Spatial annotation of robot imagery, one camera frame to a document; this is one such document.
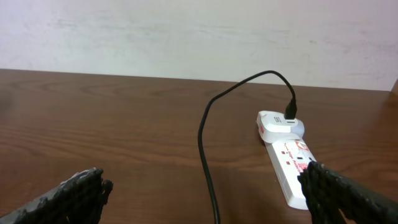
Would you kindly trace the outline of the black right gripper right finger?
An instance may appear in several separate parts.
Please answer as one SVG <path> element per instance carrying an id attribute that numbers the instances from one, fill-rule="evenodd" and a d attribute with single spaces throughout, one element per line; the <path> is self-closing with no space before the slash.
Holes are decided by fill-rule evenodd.
<path id="1" fill-rule="evenodd" d="M 297 177 L 313 224 L 397 224 L 397 202 L 312 161 Z"/>

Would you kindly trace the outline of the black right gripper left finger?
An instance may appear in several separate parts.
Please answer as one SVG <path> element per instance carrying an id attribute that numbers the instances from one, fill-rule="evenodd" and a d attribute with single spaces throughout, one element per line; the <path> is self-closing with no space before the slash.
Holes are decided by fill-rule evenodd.
<path id="1" fill-rule="evenodd" d="M 77 172 L 56 188 L 1 217 L 1 224 L 98 224 L 113 189 L 102 169 Z"/>

